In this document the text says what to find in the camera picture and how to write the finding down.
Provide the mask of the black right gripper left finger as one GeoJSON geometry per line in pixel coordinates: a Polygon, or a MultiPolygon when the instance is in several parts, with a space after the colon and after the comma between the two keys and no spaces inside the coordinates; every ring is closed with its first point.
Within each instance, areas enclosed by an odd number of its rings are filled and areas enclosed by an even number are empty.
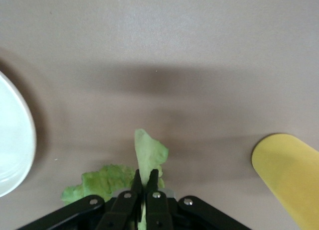
{"type": "Polygon", "coordinates": [[[84,197],[22,227],[20,230],[136,230],[141,216],[143,186],[136,170],[131,188],[109,201],[84,197]]]}

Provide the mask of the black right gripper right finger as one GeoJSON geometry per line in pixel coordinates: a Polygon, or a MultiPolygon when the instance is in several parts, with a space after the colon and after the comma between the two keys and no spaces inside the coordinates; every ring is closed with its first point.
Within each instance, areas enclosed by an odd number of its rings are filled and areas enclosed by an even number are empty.
{"type": "Polygon", "coordinates": [[[249,228],[196,196],[176,200],[158,188],[159,171],[152,170],[146,186],[148,230],[248,230],[249,228]]]}

